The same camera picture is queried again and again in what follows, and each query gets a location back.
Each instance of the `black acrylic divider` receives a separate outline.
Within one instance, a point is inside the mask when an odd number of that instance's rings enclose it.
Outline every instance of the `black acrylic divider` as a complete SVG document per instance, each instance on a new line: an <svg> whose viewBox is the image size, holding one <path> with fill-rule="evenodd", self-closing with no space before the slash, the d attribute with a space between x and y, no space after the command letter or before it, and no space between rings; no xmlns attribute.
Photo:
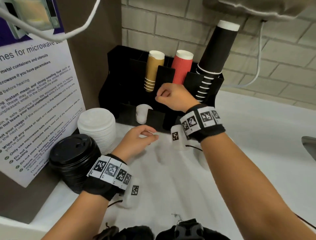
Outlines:
<svg viewBox="0 0 316 240"><path fill-rule="evenodd" d="M116 46L108 54L109 74L99 93L101 108L108 109L115 116L117 123L138 126L136 122L136 106L148 104L146 124L159 132L169 132L173 125L180 124L183 112L173 111L155 101L158 89L163 83L172 83L175 69L171 68L173 57L165 57L163 66L158 67L155 87L152 92L144 89L146 62L149 52L125 46ZM195 96L203 81L203 75L195 72L194 62L188 72L184 87ZM204 103L215 106L215 98L224 77L213 80Z"/></svg>

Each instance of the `red ribbed cup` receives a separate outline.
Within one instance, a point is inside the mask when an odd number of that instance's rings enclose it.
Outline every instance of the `red ribbed cup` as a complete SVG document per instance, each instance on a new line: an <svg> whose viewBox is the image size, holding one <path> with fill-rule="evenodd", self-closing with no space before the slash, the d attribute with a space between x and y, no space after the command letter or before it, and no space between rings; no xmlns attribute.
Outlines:
<svg viewBox="0 0 316 240"><path fill-rule="evenodd" d="M171 66L176 70L172 81L173 83L183 84L186 74L191 70L192 62L193 53L185 50L177 51Z"/></svg>

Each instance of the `white countertop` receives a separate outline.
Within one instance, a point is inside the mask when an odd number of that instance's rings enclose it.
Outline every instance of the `white countertop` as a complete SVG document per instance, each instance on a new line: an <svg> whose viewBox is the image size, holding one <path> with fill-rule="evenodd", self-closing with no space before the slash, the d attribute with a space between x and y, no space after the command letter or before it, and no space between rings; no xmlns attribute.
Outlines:
<svg viewBox="0 0 316 240"><path fill-rule="evenodd" d="M298 215L316 225L316 162L302 145L302 136L316 137L316 111L220 91L216 99L227 134L261 169ZM117 123L118 141L131 126ZM210 171L196 160L196 150L176 151L171 137L159 133L130 166L143 191L137 209L111 206L104 217L120 229L147 225L157 235L183 220L231 239L242 239ZM60 182L29 225L0 217L0 224L48 231L78 195Z"/></svg>

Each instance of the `gold cup stack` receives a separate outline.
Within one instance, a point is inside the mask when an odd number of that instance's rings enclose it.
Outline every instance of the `gold cup stack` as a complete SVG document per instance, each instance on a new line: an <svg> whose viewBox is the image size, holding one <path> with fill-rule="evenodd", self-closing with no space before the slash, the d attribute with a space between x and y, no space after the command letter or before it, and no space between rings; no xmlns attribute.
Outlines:
<svg viewBox="0 0 316 240"><path fill-rule="evenodd" d="M144 83L146 92L152 92L154 90L158 66L163 66L164 62L164 53L155 50L149 52Z"/></svg>

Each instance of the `white cable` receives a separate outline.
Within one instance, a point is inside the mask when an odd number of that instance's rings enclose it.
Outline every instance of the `white cable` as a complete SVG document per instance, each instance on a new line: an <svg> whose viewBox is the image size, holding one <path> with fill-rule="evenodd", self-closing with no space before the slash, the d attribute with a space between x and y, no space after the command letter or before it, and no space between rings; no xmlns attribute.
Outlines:
<svg viewBox="0 0 316 240"><path fill-rule="evenodd" d="M223 85L222 87L226 88L226 87L236 87L236 88L242 88L242 87L247 87L250 84L252 84L254 81L256 81L256 79L259 76L259 72L260 72L260 65L261 65L261 48L262 48L262 29L263 29L263 25L264 25L264 21L261 22L261 27L260 27L260 32L259 32L259 41L258 41L258 61L257 61L257 72L255 77L247 84L244 85Z"/></svg>
<svg viewBox="0 0 316 240"><path fill-rule="evenodd" d="M47 34L43 33L42 31L30 26L29 24L23 22L22 20L18 19L15 16L13 16L7 10L5 10L1 7L0 7L0 17L2 17L6 21L12 23L13 25L20 27L24 31L26 31L28 33L32 33L32 34L34 34L42 39L45 39L47 41L52 41L52 42L62 42L68 38L71 38L71 37L77 35L78 33L82 32L88 28L88 26L90 25L94 15L95 15L95 12L97 11L99 3L100 3L100 0L96 0L96 3L92 9L91 14L83 26L81 26L80 28L77 28L69 33L66 33L64 35L48 36Z"/></svg>

